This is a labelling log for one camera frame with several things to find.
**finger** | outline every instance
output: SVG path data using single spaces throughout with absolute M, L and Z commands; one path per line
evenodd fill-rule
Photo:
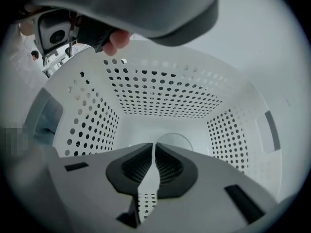
M 110 41 L 114 47 L 122 49 L 129 43 L 130 36 L 128 31 L 117 30 L 110 35 Z
M 103 45 L 103 51 L 108 55 L 115 55 L 117 52 L 117 48 L 112 45 L 110 41 L 108 41 L 105 45 Z

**white perforated basket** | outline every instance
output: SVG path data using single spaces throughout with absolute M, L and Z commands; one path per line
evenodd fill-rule
M 46 89 L 64 108 L 53 143 L 61 157 L 176 133 L 190 150 L 228 162 L 277 196 L 280 150 L 264 151 L 257 126 L 269 108 L 247 78 L 208 54 L 149 41 L 132 41 L 111 58 L 89 48 Z

